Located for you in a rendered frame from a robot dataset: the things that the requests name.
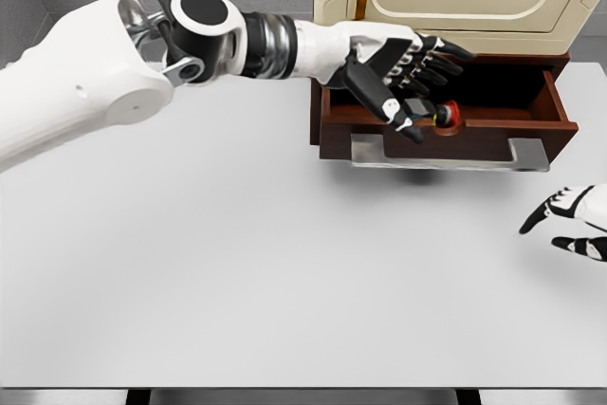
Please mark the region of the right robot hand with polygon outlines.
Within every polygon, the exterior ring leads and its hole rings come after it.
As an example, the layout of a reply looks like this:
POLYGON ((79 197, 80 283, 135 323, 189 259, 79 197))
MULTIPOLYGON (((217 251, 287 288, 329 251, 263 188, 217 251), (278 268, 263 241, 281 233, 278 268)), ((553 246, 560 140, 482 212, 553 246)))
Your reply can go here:
POLYGON ((528 215, 519 228, 519 233, 529 233, 551 216, 579 220, 604 232, 604 236, 594 238, 557 236, 551 240, 551 244, 556 248, 607 264, 607 184, 563 187, 548 196, 528 215))

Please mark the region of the brown wooden drawer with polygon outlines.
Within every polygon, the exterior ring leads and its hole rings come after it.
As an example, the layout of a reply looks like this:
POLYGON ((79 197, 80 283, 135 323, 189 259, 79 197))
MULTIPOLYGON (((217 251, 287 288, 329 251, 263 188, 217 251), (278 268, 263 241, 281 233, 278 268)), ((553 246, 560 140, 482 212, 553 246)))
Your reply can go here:
POLYGON ((479 54, 464 63, 463 73, 445 86, 434 86, 430 99, 455 101, 462 121, 438 128, 419 120, 424 140, 415 144, 377 120, 346 90, 311 84, 310 142, 322 159, 351 159, 351 136, 381 135, 386 155, 432 156, 504 150, 509 138, 537 138, 554 160, 577 133, 561 103, 556 80, 569 62, 561 55, 479 54))

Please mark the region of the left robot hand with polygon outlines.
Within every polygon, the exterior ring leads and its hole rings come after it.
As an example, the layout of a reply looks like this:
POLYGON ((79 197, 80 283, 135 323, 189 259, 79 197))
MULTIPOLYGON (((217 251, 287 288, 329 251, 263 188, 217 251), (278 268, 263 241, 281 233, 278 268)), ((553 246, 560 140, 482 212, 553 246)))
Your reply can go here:
POLYGON ((474 54, 438 36, 403 27, 378 45, 354 38, 348 55, 324 85, 348 90, 375 118, 419 144, 424 136, 414 125, 413 111, 395 92, 429 95, 431 84, 443 86, 447 75, 463 72, 451 57, 469 62, 474 54))

